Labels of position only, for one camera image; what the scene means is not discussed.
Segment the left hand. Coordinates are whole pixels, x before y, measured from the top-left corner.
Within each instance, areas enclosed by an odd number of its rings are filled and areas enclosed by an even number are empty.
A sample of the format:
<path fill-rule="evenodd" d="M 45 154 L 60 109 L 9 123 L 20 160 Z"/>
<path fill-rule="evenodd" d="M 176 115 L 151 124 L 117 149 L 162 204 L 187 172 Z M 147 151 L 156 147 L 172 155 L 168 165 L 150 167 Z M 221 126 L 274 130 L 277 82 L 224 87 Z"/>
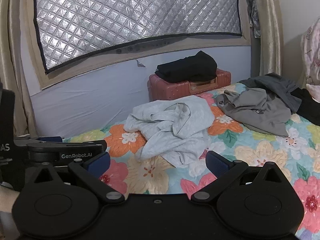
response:
<path fill-rule="evenodd" d="M 16 230 L 12 208 L 19 194 L 9 183 L 1 183 L 1 239 L 5 239 L 10 231 Z"/>

